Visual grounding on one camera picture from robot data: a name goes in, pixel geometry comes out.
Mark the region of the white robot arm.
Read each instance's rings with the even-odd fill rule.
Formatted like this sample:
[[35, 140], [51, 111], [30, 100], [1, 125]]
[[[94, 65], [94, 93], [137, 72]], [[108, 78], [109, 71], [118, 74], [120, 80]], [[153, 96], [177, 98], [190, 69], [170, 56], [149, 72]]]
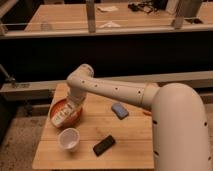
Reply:
[[206, 110], [190, 86], [97, 79], [88, 64], [70, 73], [67, 84], [73, 102], [90, 92], [149, 110], [155, 171], [212, 171]]

